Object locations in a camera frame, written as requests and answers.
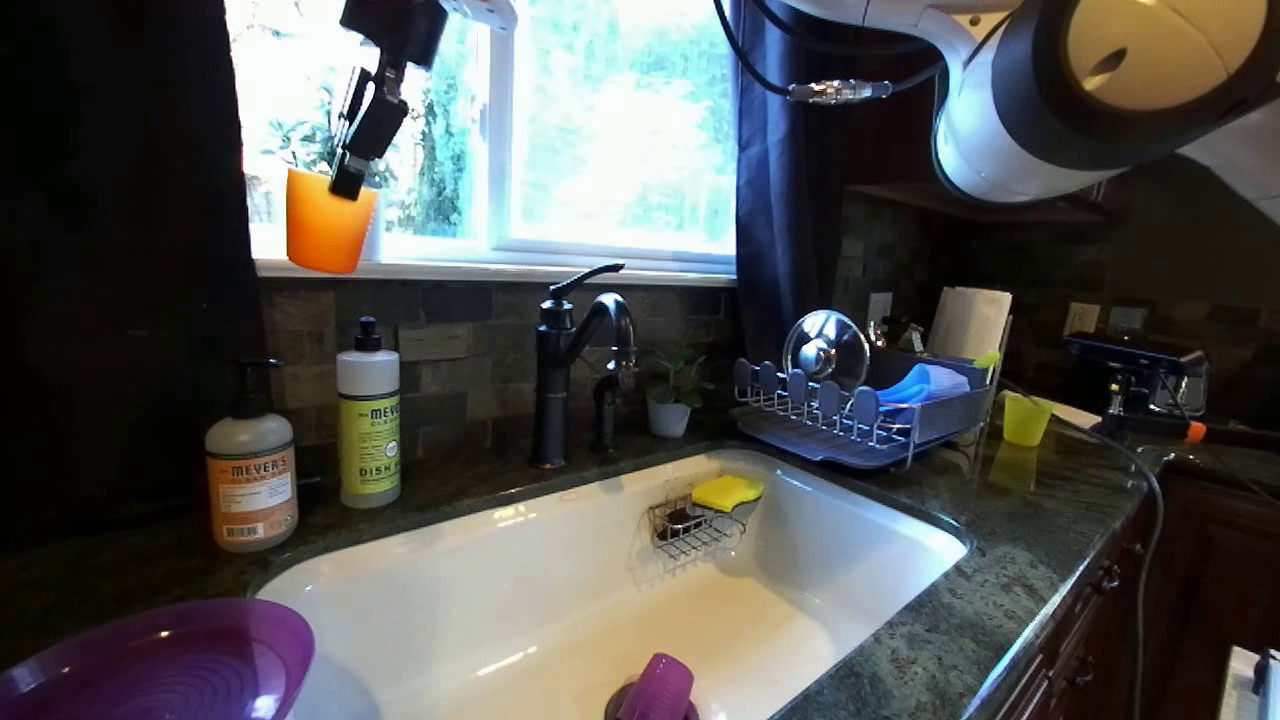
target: yellow sponge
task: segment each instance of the yellow sponge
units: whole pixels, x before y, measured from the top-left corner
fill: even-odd
[[[735,472],[720,472],[712,479],[694,486],[690,499],[703,503],[712,511],[733,511],[740,503],[753,503],[763,498],[763,486],[735,478]]]

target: countertop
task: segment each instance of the countertop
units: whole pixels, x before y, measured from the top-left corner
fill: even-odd
[[[206,511],[4,553],[0,667],[129,612],[193,597],[252,597],[278,571],[334,547],[720,444],[753,442],[720,442],[717,433],[628,442],[620,460],[580,456],[569,472],[536,472],[520,453],[456,456],[417,472],[405,498],[376,511],[348,511],[334,493],[308,493],[300,533],[261,557],[216,553]],[[1269,468],[1249,453],[1219,456],[1240,478]],[[1033,661],[1061,597],[1149,498],[1149,479],[1138,468],[1134,453],[1061,426],[1038,453],[1002,444],[994,430],[967,444],[915,456],[914,468],[811,468],[846,488],[947,523],[967,543],[967,557],[782,718],[994,718]]]

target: soap bottle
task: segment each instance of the soap bottle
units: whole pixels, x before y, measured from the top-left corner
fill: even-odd
[[[356,322],[335,352],[339,503],[385,510],[401,498],[401,352],[385,349],[376,317]]]
[[[206,433],[208,519],[226,553],[265,553],[296,529],[293,426],[269,410],[269,369],[237,364],[233,416]]]

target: paper towel roll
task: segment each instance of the paper towel roll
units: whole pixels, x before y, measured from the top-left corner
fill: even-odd
[[[944,288],[929,328],[934,355],[1006,355],[1014,294],[1002,288]]]

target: purple bowl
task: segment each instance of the purple bowl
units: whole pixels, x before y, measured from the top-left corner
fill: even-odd
[[[273,599],[193,599],[59,639],[0,675],[4,720],[287,718],[311,623]]]

